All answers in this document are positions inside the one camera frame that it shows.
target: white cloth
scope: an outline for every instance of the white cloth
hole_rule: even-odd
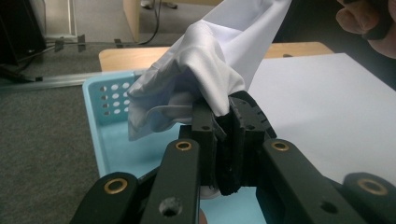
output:
[[[128,90],[130,140],[189,123],[200,97],[227,114],[228,95],[250,85],[290,1],[225,0],[191,25]]]

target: finger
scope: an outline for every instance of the finger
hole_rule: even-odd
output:
[[[207,224],[206,216],[202,209],[199,209],[199,224]]]
[[[360,28],[367,33],[376,27],[379,22],[378,12],[370,5],[367,0],[357,0],[345,4],[345,0],[338,0],[355,17]]]
[[[389,13],[395,21],[387,33],[387,36],[381,40],[371,40],[370,45],[381,54],[396,59],[396,0],[389,0]]]
[[[370,40],[369,43],[379,53],[396,59],[396,23],[392,24],[385,38],[381,40]]]
[[[393,21],[396,22],[396,0],[388,0],[389,13],[393,18]]]
[[[348,31],[352,34],[364,34],[364,31],[361,29],[358,21],[348,9],[343,8],[339,10],[335,15],[335,19],[345,31]]]

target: plastic basket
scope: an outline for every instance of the plastic basket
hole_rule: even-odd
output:
[[[128,139],[126,91],[134,83],[134,72],[89,78],[83,84],[93,147],[99,175],[126,172],[137,177],[161,163],[169,142],[177,139],[178,126],[140,140]]]
[[[129,141],[125,92],[134,80],[134,72],[128,71],[91,77],[83,84],[100,176],[126,172],[140,177],[161,164],[166,146],[178,138],[176,125],[166,132]],[[241,188],[231,196],[201,200],[201,208],[209,223],[265,223],[255,190]]]

